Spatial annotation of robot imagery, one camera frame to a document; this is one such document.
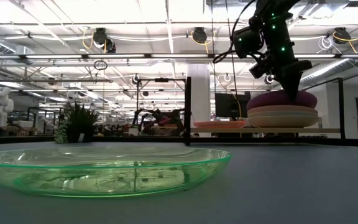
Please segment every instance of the beige plate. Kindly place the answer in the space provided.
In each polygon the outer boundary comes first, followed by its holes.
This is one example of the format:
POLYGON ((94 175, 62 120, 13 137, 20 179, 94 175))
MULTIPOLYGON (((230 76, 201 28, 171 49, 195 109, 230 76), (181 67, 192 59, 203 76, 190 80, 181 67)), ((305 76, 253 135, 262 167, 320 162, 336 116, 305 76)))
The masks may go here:
POLYGON ((248 111, 248 114, 256 113, 256 112, 265 112, 265 111, 304 111, 310 113, 317 113, 315 109, 305 106, 276 105, 276 106, 260 106, 257 108, 253 108, 248 111))
POLYGON ((259 128, 304 128, 317 121, 318 116, 260 116, 248 119, 250 125, 259 128))
POLYGON ((318 116, 318 114, 305 111, 264 111, 248 114, 248 118, 256 118, 260 116, 318 116))

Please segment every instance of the plant pot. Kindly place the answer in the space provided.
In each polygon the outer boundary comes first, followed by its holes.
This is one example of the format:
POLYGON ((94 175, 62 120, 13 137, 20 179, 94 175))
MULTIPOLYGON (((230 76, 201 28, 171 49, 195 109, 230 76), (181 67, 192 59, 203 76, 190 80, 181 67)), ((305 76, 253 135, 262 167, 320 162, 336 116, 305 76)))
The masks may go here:
POLYGON ((72 126, 67 127, 67 141, 70 143, 76 142, 91 142, 93 139, 94 126, 72 126))

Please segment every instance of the white robot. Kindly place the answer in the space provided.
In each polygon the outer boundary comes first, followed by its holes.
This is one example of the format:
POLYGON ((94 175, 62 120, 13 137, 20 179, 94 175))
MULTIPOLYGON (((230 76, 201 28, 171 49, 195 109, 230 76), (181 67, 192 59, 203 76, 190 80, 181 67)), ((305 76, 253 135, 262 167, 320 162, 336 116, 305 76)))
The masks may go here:
POLYGON ((0 87, 0 127, 6 126, 7 114, 13 111, 13 100, 8 97, 10 92, 10 88, 0 87))
POLYGON ((41 117, 41 120, 44 121, 47 126, 52 127, 54 130, 58 129, 58 126, 56 126, 53 121, 48 120, 46 117, 41 117))

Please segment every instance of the green glass plate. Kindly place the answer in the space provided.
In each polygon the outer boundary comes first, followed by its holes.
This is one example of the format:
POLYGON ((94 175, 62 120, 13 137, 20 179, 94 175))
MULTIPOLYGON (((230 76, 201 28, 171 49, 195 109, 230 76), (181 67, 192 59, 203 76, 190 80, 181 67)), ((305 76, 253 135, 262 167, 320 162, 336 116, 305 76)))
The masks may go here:
POLYGON ((231 154, 188 147, 67 147, 0 152, 0 185, 61 197, 124 197, 185 190, 231 154))

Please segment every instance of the gray tabletop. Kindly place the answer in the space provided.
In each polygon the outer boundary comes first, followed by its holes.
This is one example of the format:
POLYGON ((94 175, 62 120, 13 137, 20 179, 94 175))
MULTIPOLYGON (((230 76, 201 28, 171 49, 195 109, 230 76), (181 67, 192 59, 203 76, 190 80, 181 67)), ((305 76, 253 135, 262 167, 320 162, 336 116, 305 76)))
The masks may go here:
MULTIPOLYGON (((92 143, 118 144, 125 143, 92 143)), ((61 145, 2 144, 0 151, 51 146, 61 145)), ((189 191, 82 199, 0 187, 0 223, 358 223, 358 147, 207 147, 230 151, 233 158, 223 172, 189 191)))

